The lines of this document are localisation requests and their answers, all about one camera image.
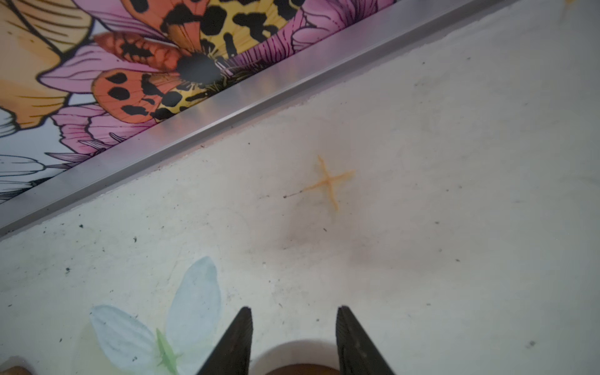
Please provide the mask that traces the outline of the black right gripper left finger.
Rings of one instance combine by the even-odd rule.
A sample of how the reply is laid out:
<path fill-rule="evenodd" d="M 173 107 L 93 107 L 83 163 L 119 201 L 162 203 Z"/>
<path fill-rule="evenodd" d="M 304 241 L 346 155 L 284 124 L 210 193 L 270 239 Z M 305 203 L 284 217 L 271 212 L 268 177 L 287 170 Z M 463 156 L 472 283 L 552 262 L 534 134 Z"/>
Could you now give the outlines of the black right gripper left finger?
<path fill-rule="evenodd" d="M 252 311 L 243 307 L 197 375 L 249 375 L 252 342 Z"/>

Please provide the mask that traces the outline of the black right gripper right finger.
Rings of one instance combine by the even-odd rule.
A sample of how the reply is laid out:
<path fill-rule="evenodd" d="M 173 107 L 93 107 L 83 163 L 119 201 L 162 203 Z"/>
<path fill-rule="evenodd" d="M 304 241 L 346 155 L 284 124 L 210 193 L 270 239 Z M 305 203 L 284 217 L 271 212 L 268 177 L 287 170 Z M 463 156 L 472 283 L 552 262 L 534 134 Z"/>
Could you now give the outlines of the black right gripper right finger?
<path fill-rule="evenodd" d="M 348 306 L 337 309 L 335 329 L 340 374 L 395 375 Z"/>

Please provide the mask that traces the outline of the scratched brown round wooden coaster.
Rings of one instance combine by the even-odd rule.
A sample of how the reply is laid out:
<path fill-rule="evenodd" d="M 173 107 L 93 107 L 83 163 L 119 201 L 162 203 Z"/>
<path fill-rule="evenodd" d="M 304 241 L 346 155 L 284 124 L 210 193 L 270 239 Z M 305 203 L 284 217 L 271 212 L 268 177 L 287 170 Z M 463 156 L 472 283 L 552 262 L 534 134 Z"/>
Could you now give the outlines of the scratched brown round wooden coaster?
<path fill-rule="evenodd" d="M 11 367 L 1 371 L 0 375 L 31 375 L 31 372 L 23 367 Z"/>

